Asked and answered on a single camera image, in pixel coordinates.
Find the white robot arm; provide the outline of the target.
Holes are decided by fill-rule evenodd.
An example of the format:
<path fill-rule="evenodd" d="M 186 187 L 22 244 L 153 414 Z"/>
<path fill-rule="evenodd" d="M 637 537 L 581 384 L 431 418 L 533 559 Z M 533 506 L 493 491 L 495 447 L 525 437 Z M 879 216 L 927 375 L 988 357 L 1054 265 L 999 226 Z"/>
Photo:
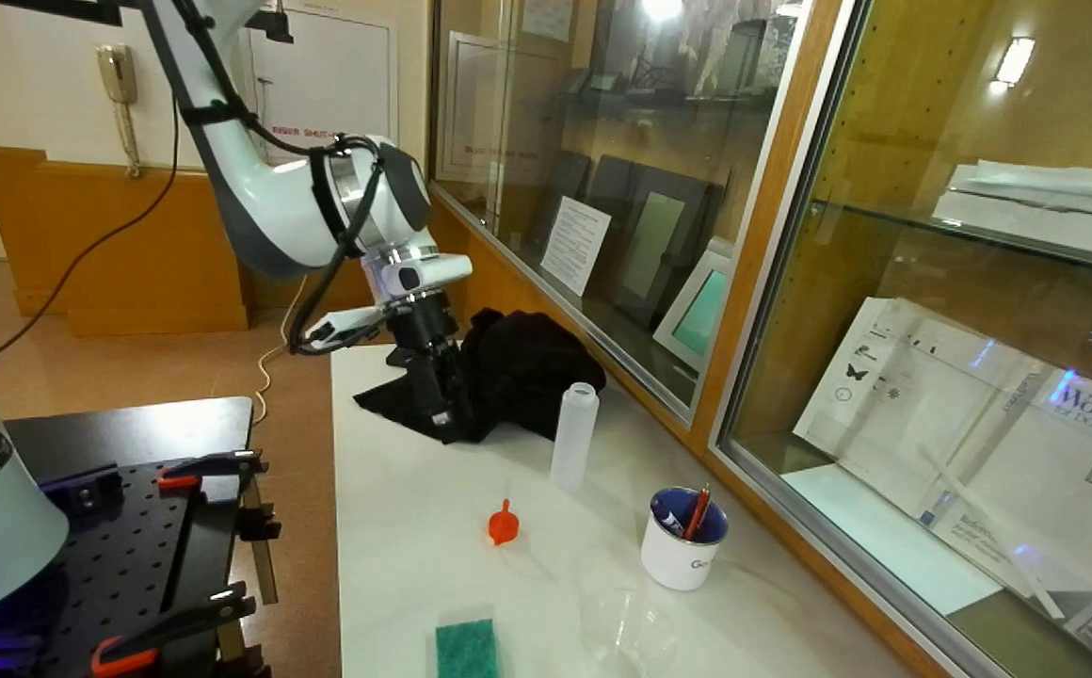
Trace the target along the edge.
<path fill-rule="evenodd" d="M 458 424 L 466 398 L 444 289 L 475 265 L 436 249 L 416 157 L 385 137 L 333 137 L 322 147 L 287 142 L 287 163 L 267 163 L 264 147 L 278 137 L 225 69 L 234 33 L 264 16 L 260 0 L 137 0 L 137 10 L 235 260 L 264 275 L 333 275 L 345 260 L 366 272 L 367 306 L 313 320 L 307 296 L 287 352 L 333 355 L 387 329 L 401 355 L 396 418 Z"/>

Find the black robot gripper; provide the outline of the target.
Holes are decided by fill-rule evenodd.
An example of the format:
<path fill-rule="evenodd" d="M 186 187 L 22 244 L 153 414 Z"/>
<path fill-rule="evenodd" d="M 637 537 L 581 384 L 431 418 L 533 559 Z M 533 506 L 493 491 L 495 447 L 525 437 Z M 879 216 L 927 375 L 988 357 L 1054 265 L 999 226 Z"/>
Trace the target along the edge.
<path fill-rule="evenodd" d="M 454 315 L 449 309 L 449 288 L 471 272 L 475 265 L 466 255 L 440 252 L 436 244 L 396 244 L 366 255 L 367 289 L 385 306 L 385 323 L 412 355 L 436 355 L 450 340 Z M 436 357 L 412 357 L 407 375 L 430 424 L 471 418 L 458 348 L 444 348 Z"/>

